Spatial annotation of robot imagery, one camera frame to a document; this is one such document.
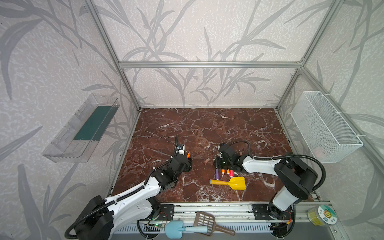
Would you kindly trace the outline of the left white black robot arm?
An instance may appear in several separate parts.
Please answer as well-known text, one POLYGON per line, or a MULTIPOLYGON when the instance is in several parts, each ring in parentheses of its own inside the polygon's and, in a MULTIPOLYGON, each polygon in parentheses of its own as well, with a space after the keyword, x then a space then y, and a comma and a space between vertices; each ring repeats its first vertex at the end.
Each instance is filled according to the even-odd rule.
POLYGON ((115 196, 92 198, 78 218, 64 233, 68 240, 109 240, 122 227, 156 217, 161 204, 156 196, 175 188, 182 173, 191 171, 192 159, 186 147, 175 138, 170 159, 153 168, 138 185, 115 196))

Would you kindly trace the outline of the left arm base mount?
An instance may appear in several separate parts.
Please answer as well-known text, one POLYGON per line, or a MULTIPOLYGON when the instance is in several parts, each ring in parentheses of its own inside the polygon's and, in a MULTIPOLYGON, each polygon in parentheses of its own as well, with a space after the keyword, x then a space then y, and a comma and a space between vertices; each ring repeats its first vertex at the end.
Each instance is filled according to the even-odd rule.
POLYGON ((160 204, 156 206, 149 219, 152 221, 172 221, 175 213, 175 205, 173 204, 160 204))

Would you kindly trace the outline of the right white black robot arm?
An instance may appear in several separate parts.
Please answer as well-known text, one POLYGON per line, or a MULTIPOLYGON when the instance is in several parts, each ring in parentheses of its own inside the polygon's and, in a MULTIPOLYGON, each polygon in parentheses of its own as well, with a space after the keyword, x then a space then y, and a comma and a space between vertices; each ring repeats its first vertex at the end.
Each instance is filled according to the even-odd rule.
POLYGON ((218 151, 219 155, 214 161, 217 169, 268 174, 280 179, 284 186, 267 207, 267 213, 275 218, 289 207, 307 200, 310 193, 320 188, 326 180, 324 165, 311 156, 289 153, 274 157, 254 156, 251 144, 247 141, 221 143, 218 151))

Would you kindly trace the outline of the purple marker pen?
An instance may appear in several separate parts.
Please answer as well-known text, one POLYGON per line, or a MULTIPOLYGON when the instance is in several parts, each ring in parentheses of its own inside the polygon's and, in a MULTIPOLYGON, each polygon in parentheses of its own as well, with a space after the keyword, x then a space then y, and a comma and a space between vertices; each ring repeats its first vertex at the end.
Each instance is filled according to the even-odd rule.
POLYGON ((219 169, 215 169, 215 179, 218 181, 220 179, 219 169))

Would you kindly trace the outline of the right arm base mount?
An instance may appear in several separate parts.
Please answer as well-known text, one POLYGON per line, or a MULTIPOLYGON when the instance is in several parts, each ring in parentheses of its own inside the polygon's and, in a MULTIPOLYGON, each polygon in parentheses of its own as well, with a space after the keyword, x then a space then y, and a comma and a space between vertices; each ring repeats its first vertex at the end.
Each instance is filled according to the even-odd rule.
POLYGON ((290 220, 293 213, 293 207, 289 206, 287 210, 282 211, 275 207, 272 203, 269 204, 252 204, 252 212, 255 220, 290 220))

